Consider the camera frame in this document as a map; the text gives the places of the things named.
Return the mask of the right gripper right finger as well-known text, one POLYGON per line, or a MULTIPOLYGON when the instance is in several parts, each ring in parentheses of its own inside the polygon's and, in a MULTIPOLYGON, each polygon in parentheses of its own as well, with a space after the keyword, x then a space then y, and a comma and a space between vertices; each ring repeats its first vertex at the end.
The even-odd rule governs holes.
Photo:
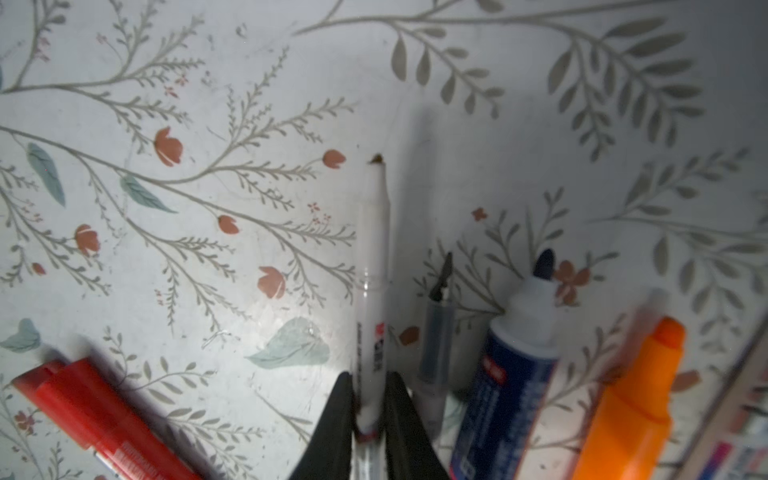
POLYGON ((386 376, 384 428, 389 480, 449 480, 397 372, 386 376))

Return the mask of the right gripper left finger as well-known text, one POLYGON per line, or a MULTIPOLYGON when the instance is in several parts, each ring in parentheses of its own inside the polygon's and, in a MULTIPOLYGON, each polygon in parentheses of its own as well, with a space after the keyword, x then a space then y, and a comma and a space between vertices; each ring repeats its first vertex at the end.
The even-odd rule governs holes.
POLYGON ((334 383, 310 442, 289 476, 290 480, 350 478, 353 398, 352 375, 342 372, 334 383))

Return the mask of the pink highlighter pen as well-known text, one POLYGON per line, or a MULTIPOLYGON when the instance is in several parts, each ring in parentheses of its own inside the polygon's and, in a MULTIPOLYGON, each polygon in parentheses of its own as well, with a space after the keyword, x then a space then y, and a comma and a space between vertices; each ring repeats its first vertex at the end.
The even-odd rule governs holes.
POLYGON ((447 399, 455 305, 452 300, 453 254, 443 262, 429 290, 420 332, 420 356, 412 401, 430 442, 440 436, 447 399))

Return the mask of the blue capped marker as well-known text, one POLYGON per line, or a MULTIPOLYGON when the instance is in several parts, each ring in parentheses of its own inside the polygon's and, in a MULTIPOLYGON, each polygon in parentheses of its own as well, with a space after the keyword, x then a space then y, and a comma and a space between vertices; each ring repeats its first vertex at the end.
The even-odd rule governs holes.
POLYGON ((560 353, 556 346, 555 254, 544 250, 532 274, 490 323, 449 463, 452 479, 518 476, 560 353))

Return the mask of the yellow capped marker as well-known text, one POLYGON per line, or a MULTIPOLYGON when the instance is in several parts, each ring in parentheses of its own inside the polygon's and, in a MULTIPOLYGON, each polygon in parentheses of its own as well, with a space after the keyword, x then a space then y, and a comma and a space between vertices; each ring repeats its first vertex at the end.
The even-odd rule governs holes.
POLYGON ((375 155, 363 171, 358 201, 355 254, 354 326, 356 353, 353 371, 355 444, 352 477, 379 479, 378 440, 383 429, 386 382, 390 201, 386 164, 375 155))

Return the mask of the red capped marker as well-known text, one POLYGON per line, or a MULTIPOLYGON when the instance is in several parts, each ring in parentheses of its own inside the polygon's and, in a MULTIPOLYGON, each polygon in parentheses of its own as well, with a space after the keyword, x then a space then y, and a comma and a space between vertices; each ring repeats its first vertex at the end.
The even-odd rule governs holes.
POLYGON ((12 385, 120 479, 199 477, 87 358, 44 363, 14 378, 12 385))

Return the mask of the orange highlighter pen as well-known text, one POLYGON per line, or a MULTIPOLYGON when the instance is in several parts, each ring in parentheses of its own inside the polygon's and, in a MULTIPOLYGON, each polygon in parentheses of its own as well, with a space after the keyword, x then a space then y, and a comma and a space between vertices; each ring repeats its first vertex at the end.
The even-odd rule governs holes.
POLYGON ((669 399, 684 354, 685 327, 662 318, 628 370, 606 387, 574 479, 649 479, 672 430, 669 399))

